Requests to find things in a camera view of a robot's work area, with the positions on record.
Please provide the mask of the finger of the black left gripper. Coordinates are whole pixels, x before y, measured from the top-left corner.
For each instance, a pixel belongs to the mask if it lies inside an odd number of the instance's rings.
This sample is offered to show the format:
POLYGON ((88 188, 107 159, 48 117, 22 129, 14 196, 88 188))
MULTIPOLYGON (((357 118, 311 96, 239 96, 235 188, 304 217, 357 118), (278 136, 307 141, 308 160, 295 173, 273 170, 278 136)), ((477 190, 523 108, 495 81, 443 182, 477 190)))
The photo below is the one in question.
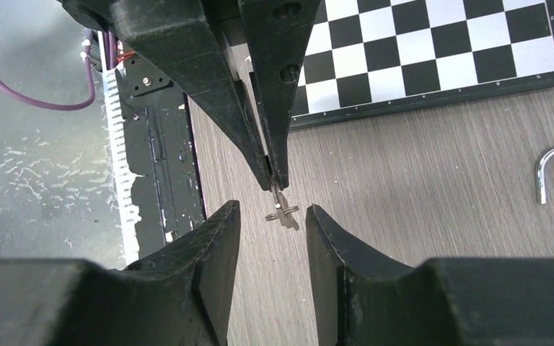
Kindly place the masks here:
POLYGON ((287 138, 307 44, 319 1, 239 1, 263 129, 271 183, 289 186, 287 138))
POLYGON ((235 79, 227 43, 203 1, 114 1, 123 42, 178 85, 241 151, 260 188, 271 174, 250 99, 235 79))

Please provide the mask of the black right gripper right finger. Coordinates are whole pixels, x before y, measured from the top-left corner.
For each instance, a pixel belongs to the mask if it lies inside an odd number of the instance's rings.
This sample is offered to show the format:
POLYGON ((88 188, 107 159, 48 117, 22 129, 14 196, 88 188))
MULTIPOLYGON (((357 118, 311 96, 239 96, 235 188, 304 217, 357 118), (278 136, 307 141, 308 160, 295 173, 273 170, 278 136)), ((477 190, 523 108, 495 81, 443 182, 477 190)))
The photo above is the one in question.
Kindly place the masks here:
POLYGON ((410 267, 306 216, 321 345, 554 345, 554 259, 442 257, 410 267))

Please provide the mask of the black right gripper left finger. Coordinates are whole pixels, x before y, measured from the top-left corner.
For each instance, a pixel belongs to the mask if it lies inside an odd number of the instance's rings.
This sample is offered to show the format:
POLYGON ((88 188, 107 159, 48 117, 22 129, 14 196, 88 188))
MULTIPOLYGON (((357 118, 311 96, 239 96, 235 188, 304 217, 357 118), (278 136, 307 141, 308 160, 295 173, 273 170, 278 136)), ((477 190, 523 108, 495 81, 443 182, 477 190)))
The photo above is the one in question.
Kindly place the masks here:
POLYGON ((240 231, 230 200, 122 270, 0 259, 0 345, 225 345, 240 231))

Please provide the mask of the silver key bunch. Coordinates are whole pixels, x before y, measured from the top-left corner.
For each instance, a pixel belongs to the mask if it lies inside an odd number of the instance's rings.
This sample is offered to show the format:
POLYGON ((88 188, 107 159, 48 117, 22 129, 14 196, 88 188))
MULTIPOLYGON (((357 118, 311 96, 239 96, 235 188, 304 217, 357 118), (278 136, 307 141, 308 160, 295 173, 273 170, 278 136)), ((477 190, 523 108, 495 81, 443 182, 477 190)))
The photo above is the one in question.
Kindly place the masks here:
POLYGON ((293 214, 299 211, 299 206, 290 206, 288 200, 279 190, 276 183, 271 185, 271 195, 273 196, 273 204, 276 210, 273 213, 266 215, 265 220, 267 222, 277 220, 283 227, 298 231, 299 224, 293 217, 293 214))

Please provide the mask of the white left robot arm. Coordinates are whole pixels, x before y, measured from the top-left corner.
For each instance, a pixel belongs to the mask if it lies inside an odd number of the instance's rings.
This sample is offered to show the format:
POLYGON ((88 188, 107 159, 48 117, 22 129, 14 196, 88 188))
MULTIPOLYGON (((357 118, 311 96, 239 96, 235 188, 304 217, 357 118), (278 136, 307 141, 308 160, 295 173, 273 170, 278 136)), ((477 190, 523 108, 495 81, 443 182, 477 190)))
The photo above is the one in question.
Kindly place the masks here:
POLYGON ((63 1, 168 76, 240 150, 263 190, 289 186, 288 134, 318 1, 63 1))

